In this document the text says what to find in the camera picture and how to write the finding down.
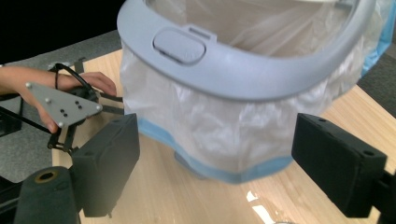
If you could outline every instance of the floor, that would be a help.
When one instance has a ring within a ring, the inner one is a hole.
[[[117,31],[114,31],[14,64],[49,69],[57,62],[72,64],[80,58],[89,60],[120,48],[120,37]],[[378,64],[358,83],[393,117],[396,117],[395,73],[396,47],[392,45]],[[29,105],[24,105],[23,115],[40,122],[35,109]],[[21,131],[1,137],[0,175],[18,182],[34,171],[51,166],[50,150],[46,148],[49,138],[47,133],[37,131],[26,124],[22,125]]]

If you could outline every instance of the white plastic bag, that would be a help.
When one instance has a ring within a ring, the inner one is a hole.
[[[123,43],[125,111],[137,113],[141,133],[172,147],[200,175],[229,183],[270,175],[291,162],[297,113],[319,115],[360,78],[364,59],[388,19],[384,11],[392,4],[376,2],[366,35],[332,75],[309,91],[273,102],[236,102],[192,90],[149,68]],[[150,3],[178,24],[193,23],[217,34],[222,43],[273,57],[320,50],[348,15],[333,3],[291,0]]]

